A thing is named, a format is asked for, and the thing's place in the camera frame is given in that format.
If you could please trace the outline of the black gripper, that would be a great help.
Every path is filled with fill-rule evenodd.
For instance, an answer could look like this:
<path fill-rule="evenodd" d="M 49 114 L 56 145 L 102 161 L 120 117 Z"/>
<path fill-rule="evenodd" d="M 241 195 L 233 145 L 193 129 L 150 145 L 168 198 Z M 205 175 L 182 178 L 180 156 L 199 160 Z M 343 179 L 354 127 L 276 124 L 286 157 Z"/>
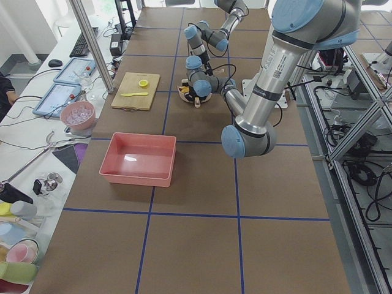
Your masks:
<path fill-rule="evenodd" d="M 211 64 L 209 63 L 209 60 L 210 60 L 209 55 L 202 56 L 202 63 L 205 68 L 206 74 L 212 75 L 212 67 L 211 67 Z"/>

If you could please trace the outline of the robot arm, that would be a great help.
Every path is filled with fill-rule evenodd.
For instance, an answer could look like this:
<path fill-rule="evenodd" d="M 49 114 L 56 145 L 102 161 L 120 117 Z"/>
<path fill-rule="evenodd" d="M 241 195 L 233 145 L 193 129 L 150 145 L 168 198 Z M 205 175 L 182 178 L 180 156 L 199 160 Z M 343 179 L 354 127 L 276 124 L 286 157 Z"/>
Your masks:
<path fill-rule="evenodd" d="M 184 33 L 193 54 L 186 59 L 189 86 L 198 97 L 219 93 L 235 116 L 226 126 L 221 142 L 233 158 L 261 156 L 275 146 L 276 133 L 268 121 L 300 58 L 307 51 L 329 50 L 351 45 L 358 38 L 361 1 L 277 1 L 273 12 L 273 45 L 244 97 L 231 78 L 207 73 L 204 45 L 225 51 L 230 33 L 249 13 L 243 1 L 215 1 L 229 14 L 220 30 L 214 32 L 200 21 Z"/>
<path fill-rule="evenodd" d="M 244 1 L 214 1 L 214 4 L 228 13 L 228 17 L 219 30 L 210 28 L 207 21 L 202 20 L 196 24 L 189 24 L 184 30 L 184 35 L 190 47 L 191 57 L 199 57 L 206 70 L 207 75 L 213 74 L 213 69 L 209 63 L 208 50 L 214 47 L 218 51 L 226 54 L 230 34 L 241 23 L 244 17 L 248 16 L 249 9 Z"/>

